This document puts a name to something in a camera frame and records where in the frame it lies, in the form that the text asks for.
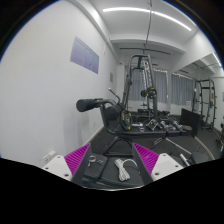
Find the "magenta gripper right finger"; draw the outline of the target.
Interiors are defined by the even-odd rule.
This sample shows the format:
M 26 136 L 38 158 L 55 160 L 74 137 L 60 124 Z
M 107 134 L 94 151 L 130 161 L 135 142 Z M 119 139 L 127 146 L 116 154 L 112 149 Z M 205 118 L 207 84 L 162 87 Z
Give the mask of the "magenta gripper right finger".
M 167 153 L 157 154 L 136 143 L 132 144 L 132 154 L 145 185 L 183 169 Z

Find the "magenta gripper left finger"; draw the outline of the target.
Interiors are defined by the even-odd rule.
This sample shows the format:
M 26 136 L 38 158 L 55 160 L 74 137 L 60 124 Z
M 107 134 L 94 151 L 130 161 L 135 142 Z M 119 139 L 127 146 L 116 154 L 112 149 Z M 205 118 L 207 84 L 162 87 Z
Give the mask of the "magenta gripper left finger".
M 81 181 L 90 154 L 91 145 L 86 144 L 66 156 L 56 155 L 42 169 L 68 181 Z

